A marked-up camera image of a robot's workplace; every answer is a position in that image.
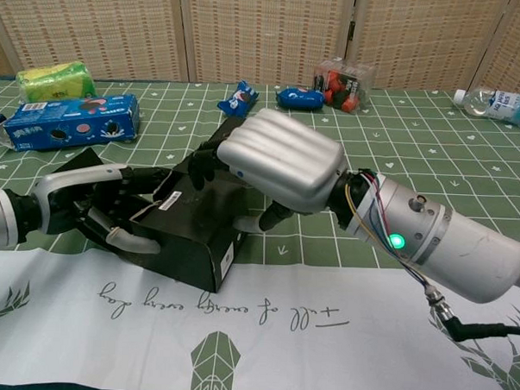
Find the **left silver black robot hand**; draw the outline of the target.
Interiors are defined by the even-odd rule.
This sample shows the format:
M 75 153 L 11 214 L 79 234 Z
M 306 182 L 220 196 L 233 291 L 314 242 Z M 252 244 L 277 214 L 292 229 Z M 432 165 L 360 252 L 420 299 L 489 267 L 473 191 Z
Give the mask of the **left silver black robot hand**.
M 160 244 L 125 228 L 130 209 L 147 201 L 172 171 L 165 167 L 132 168 L 103 164 L 50 173 L 31 192 L 40 206 L 40 231 L 56 235 L 81 230 L 110 250 L 156 255 Z

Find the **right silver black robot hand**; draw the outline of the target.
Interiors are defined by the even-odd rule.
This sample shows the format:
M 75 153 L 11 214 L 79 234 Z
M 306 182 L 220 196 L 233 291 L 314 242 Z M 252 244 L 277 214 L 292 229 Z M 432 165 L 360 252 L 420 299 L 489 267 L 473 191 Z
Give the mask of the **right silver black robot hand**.
M 331 207 L 348 165 L 339 143 L 285 113 L 262 109 L 201 144 L 188 160 L 198 190 L 217 170 L 230 172 L 272 200 L 259 216 L 235 218 L 237 230 L 252 234 L 266 232 L 294 213 L 311 215 Z

